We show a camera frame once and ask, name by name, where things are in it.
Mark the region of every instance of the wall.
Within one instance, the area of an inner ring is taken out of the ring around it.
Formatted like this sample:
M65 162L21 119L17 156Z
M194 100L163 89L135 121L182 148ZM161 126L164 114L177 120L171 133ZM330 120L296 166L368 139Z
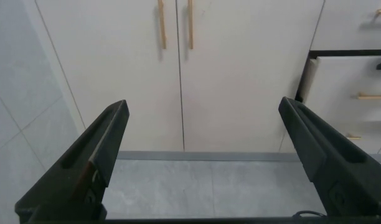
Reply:
M21 0L0 0L0 223L78 137Z

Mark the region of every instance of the cabinet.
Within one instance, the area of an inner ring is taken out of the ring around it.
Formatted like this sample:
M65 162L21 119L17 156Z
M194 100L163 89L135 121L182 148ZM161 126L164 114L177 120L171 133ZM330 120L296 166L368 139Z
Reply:
M301 92L309 109L370 154L381 152L379 63L381 56L318 57L308 63ZM281 152L294 152L287 133Z
M311 50L381 49L381 0L325 0Z
M126 99L120 150L183 151L176 2L37 1L85 126Z
M36 1L85 126L126 99L120 150L188 152L280 150L323 2Z
M323 1L178 0L185 150L278 152Z

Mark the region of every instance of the gray tile floor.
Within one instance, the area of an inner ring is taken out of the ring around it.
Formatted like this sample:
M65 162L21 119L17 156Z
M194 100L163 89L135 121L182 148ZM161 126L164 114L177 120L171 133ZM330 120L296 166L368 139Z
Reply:
M117 161L103 203L108 218L325 213L298 162Z

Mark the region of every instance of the white drawer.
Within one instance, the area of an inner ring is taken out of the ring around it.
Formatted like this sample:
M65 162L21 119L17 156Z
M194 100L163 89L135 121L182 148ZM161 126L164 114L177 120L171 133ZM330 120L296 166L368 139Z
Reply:
M354 139L350 139L350 141L368 154L376 154L381 149L381 121L353 124L334 123L330 125L344 136L354 137ZM287 132L283 139L280 152L296 152Z
M381 49L381 0L326 0L311 50Z
M304 104L325 121L381 121L381 100L361 100L359 93L381 96L381 56L318 57L309 62L302 86Z

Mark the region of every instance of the gray baseboard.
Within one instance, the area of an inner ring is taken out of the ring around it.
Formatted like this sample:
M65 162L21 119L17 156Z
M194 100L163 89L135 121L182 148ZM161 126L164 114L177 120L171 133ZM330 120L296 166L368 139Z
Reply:
M371 154L381 162L381 154ZM295 153L271 152L138 152L120 151L117 159L166 161L276 161L299 162Z

